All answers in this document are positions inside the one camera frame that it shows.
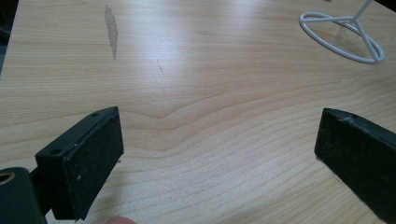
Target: white cable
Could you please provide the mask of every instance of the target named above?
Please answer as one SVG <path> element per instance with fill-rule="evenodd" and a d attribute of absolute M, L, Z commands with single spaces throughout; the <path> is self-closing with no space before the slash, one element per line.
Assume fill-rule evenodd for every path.
<path fill-rule="evenodd" d="M 363 27 L 361 26 L 361 23 L 358 21 L 358 17 L 372 1 L 373 0 L 368 0 L 361 8 L 361 10 L 358 12 L 358 14 L 356 14 L 356 16 L 354 17 L 332 17 L 321 12 L 314 12 L 314 11 L 305 12 L 303 15 L 300 16 L 300 24 L 303 27 L 303 29 L 306 31 L 306 33 L 309 34 L 313 39 L 318 41 L 319 44 L 323 45 L 327 49 L 334 51 L 335 53 L 338 53 L 348 59 L 355 60 L 361 63 L 380 63 L 385 58 L 384 50 L 381 48 L 381 46 L 379 46 L 379 44 L 377 44 L 370 36 L 368 36 L 365 33 Z M 363 58 L 361 56 L 339 49 L 336 46 L 322 39 L 317 34 L 315 34 L 315 32 L 313 32 L 307 25 L 308 22 L 323 22 L 323 21 L 334 22 L 336 24 L 346 27 L 348 30 L 361 36 L 373 58 Z"/>

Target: black foam block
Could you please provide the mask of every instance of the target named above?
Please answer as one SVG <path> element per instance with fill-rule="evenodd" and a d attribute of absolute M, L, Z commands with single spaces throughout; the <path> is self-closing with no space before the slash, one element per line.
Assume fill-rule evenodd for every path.
<path fill-rule="evenodd" d="M 376 215 L 396 222 L 396 134 L 345 111 L 323 110 L 317 156 Z"/>
<path fill-rule="evenodd" d="M 84 219 L 123 153 L 117 107 L 94 112 L 36 155 L 57 219 Z"/>

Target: finger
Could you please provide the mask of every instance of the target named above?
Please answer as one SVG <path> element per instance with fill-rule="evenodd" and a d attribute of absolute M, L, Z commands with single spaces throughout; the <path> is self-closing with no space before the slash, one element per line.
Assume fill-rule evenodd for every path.
<path fill-rule="evenodd" d="M 128 217 L 113 217 L 106 224 L 136 224 Z"/>

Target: wooden tabletop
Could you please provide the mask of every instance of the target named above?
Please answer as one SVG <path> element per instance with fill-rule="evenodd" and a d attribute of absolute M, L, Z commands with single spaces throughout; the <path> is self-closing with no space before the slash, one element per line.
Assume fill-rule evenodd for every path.
<path fill-rule="evenodd" d="M 379 64 L 323 48 L 299 16 L 364 0 L 20 0 L 0 81 L 0 169 L 92 111 L 120 108 L 125 153 L 85 222 L 382 223 L 316 159 L 332 107 L 396 131 L 396 15 L 360 21 Z M 315 24 L 368 55 L 357 35 Z M 57 221 L 47 215 L 49 223 Z"/>

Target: scratch mark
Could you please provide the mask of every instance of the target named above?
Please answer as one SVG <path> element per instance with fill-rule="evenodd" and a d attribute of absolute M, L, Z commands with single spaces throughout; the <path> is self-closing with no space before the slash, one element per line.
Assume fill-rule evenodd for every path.
<path fill-rule="evenodd" d="M 113 50 L 113 59 L 116 60 L 117 41 L 119 39 L 119 32 L 117 31 L 116 17 L 111 13 L 113 9 L 106 5 L 105 21 L 108 30 L 108 39 L 110 41 L 111 50 Z"/>
<path fill-rule="evenodd" d="M 158 59 L 157 59 L 157 64 L 158 64 L 158 67 L 160 68 L 161 72 L 163 73 L 163 67 L 161 66 L 160 61 L 158 61 Z"/>

